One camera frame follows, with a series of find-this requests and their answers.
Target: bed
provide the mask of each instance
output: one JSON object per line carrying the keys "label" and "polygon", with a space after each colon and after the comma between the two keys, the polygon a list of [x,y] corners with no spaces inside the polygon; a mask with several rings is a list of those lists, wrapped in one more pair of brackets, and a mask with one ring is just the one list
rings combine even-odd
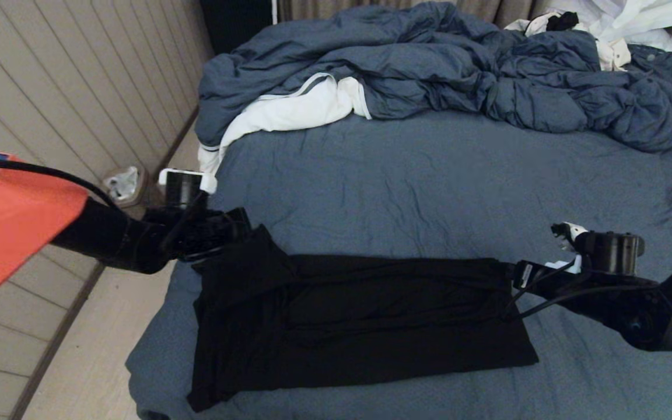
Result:
{"label": "bed", "polygon": [[[672,54],[630,51],[629,74],[649,75],[672,98]],[[288,83],[267,93],[299,86]],[[240,113],[227,105],[232,117]],[[216,133],[207,125],[219,119],[212,110],[202,102],[202,143]],[[570,260],[548,227],[572,221],[640,234],[646,253],[638,273],[662,280],[672,272],[672,135],[650,149],[605,128],[545,132],[514,123],[483,110],[422,109],[251,132],[226,147],[210,205],[245,207],[289,254]],[[200,290],[200,276],[178,263],[165,303],[126,363],[141,418],[672,418],[672,353],[637,351],[618,333],[557,306],[525,319],[541,359],[536,365],[239,393],[196,413],[186,396]],[[539,302],[526,296],[519,308]]]}

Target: wooden wall panel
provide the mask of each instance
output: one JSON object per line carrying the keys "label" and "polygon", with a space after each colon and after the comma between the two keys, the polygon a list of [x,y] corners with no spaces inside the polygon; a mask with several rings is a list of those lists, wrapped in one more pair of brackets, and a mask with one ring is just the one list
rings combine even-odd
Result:
{"label": "wooden wall panel", "polygon": [[[198,104],[197,0],[0,0],[0,151],[92,183],[154,172]],[[0,287],[7,418],[97,261],[47,245]]]}

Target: folded black garment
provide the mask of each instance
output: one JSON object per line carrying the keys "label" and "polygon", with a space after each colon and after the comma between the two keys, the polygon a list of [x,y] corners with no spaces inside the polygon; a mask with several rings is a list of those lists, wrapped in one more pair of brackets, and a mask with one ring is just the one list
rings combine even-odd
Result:
{"label": "folded black garment", "polygon": [[346,386],[538,362],[496,260],[288,256],[261,226],[209,258],[195,411],[238,391]]}

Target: wrinkled bedding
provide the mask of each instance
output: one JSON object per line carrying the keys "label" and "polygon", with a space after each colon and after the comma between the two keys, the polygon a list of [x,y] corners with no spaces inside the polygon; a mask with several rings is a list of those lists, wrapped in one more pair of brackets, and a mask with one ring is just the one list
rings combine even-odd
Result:
{"label": "wrinkled bedding", "polygon": [[601,72],[589,33],[525,38],[434,2],[279,24],[214,58],[198,88],[199,140],[213,149],[259,95],[291,93],[318,72],[360,80],[376,119],[453,109],[538,131],[602,131],[640,151],[672,147],[672,86]]}

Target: orange fabric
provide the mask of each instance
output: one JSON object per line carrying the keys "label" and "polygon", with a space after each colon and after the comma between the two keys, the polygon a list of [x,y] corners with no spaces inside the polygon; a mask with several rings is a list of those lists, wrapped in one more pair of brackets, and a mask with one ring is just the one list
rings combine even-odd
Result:
{"label": "orange fabric", "polygon": [[69,226],[87,198],[61,178],[0,169],[0,284]]}

